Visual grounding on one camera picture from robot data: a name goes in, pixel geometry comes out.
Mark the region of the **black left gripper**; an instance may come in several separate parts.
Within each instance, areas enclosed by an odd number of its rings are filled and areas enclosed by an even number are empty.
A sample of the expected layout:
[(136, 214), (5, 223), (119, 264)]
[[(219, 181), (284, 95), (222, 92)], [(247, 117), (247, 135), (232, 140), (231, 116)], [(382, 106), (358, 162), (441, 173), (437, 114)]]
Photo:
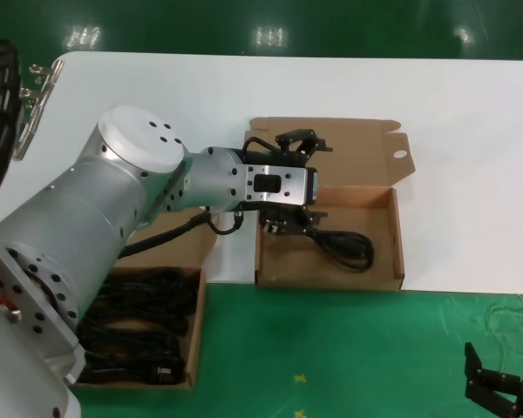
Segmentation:
[[(281, 150), (246, 150), (243, 160), (248, 165), (272, 165), (304, 168), (316, 152), (333, 152), (324, 138), (312, 129), (296, 129), (275, 137)], [(263, 210), (263, 231), (275, 235), (304, 235), (317, 228), (326, 212), (311, 211), (307, 206), (278, 206)]]

